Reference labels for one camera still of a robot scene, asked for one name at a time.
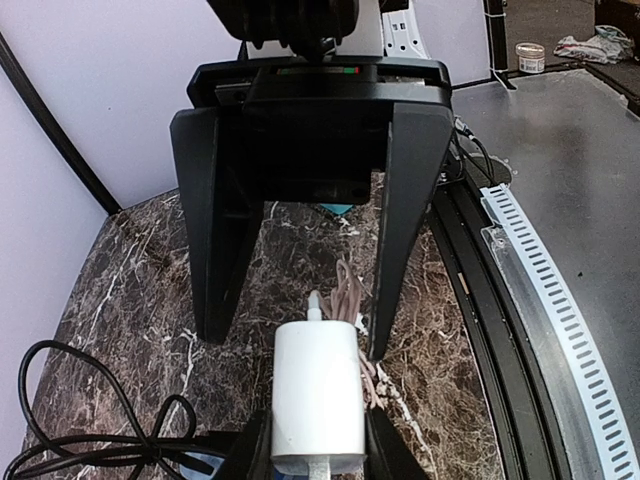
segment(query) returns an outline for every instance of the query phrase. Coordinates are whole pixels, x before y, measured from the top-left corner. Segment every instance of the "small jar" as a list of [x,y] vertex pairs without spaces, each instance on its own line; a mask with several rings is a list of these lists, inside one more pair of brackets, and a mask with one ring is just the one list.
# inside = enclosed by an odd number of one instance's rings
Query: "small jar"
[[520,59],[520,71],[523,73],[544,72],[544,47],[537,43],[519,43],[516,53]]

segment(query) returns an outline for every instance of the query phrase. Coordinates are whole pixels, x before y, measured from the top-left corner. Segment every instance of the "white wall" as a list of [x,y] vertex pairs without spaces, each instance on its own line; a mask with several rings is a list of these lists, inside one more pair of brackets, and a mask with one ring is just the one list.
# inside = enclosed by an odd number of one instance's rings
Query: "white wall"
[[[25,433],[20,360],[53,337],[105,217],[0,70],[0,472]],[[30,392],[44,358],[33,363]]]
[[124,207],[176,187],[169,123],[196,67],[239,49],[206,0],[2,0],[0,30]]
[[491,77],[482,0],[415,0],[422,40],[454,85]]

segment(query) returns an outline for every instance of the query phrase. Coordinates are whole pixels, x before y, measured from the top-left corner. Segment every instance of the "jar lid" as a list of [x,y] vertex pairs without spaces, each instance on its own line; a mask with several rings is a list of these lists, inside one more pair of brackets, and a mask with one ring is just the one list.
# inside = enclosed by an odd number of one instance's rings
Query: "jar lid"
[[544,57],[544,47],[537,43],[519,43],[516,45],[516,53],[526,58]]

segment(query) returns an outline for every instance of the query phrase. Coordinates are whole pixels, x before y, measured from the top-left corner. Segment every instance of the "slotted metal strip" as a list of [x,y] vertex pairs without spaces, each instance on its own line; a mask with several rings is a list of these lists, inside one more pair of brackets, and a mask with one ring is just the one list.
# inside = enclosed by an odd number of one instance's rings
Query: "slotted metal strip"
[[481,190],[504,229],[551,321],[584,406],[606,479],[640,479],[624,414],[598,348],[569,288],[508,188]]

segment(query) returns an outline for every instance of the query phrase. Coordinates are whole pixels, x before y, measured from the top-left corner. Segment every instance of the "brown marble surface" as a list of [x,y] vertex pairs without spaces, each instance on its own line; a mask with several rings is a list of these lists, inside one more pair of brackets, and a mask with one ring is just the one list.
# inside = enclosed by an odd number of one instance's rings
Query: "brown marble surface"
[[[56,339],[104,362],[150,430],[162,401],[182,393],[199,431],[240,430],[269,405],[273,335],[304,318],[306,297],[335,285],[344,258],[373,283],[377,202],[336,217],[315,206],[269,204],[224,345],[194,334],[188,250],[179,196],[162,195],[111,218],[89,255]],[[370,296],[363,305],[369,309]],[[492,425],[453,290],[433,237],[412,253],[380,388],[387,412],[430,477],[502,478]],[[131,432],[114,393],[91,367],[63,354],[47,360],[35,401],[50,436]],[[182,432],[176,409],[165,435]],[[31,435],[26,444],[32,444]],[[128,470],[75,469],[49,478],[126,478]],[[141,478],[164,478],[147,469]]]

